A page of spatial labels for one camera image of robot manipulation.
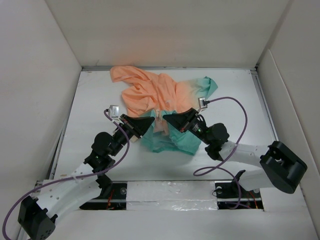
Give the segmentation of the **orange and teal jacket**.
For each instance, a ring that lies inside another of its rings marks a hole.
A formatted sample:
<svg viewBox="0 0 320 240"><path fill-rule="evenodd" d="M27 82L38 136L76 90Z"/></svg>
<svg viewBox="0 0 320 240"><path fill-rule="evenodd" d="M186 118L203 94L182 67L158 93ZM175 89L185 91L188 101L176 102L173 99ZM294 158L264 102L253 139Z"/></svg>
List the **orange and teal jacket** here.
<svg viewBox="0 0 320 240"><path fill-rule="evenodd" d="M141 144L153 153L164 151L195 155L201 141L190 132L181 133L164 120L165 115L198 109L198 99L209 98L217 89L208 77L176 82L168 74L152 73L134 66L114 66L111 80L130 85L121 96L130 117L154 117Z"/></svg>

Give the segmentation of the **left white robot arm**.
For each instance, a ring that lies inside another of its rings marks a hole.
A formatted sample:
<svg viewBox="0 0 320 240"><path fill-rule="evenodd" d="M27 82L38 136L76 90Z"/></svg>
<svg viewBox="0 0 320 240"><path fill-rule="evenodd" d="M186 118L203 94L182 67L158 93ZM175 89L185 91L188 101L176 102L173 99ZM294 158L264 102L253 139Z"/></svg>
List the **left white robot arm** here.
<svg viewBox="0 0 320 240"><path fill-rule="evenodd" d="M120 162L113 159L123 148L128 153L131 138L140 139L154 122L154 117L120 116L117 123L110 116L108 120L116 125L113 135L100 132L94 138L91 153L68 177L49 183L50 191L23 197L18 223L32 240L45 240L55 230L57 221L87 201L107 198L112 191L112 180L107 172Z"/></svg>

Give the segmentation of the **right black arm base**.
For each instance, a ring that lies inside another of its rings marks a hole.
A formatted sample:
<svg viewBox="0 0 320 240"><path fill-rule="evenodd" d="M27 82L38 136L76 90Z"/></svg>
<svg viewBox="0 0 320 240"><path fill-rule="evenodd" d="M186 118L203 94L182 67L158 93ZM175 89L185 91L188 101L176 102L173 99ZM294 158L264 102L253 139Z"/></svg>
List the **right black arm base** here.
<svg viewBox="0 0 320 240"><path fill-rule="evenodd" d="M227 180L215 180L212 195L216 197L219 210L263 210L263 201L260 190L247 191L240 185L240 177L245 170L240 170L236 175L219 167L221 171L230 175Z"/></svg>

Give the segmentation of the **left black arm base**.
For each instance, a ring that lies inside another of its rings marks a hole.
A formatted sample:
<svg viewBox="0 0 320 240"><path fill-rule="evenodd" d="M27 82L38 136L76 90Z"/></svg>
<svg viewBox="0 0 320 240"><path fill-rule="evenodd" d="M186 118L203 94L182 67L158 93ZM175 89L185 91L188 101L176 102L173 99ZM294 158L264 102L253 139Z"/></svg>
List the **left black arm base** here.
<svg viewBox="0 0 320 240"><path fill-rule="evenodd" d="M84 203L79 208L87 211L107 210L122 211L127 209L127 186L126 181L114 182L107 196L98 196Z"/></svg>

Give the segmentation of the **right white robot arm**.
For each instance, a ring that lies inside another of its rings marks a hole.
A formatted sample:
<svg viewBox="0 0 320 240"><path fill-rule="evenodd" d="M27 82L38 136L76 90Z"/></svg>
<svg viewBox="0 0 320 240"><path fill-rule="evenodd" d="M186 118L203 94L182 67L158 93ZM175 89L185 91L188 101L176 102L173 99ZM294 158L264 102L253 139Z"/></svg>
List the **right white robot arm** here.
<svg viewBox="0 0 320 240"><path fill-rule="evenodd" d="M183 113L172 113L163 119L181 133L189 132L206 144L208 156L225 163L238 162L256 167L256 170L241 170L237 181L231 184L231 191L243 197L250 190L275 187L293 194L308 167L284 143L274 141L270 145L248 145L229 140L223 123L207 126L203 116L190 108Z"/></svg>

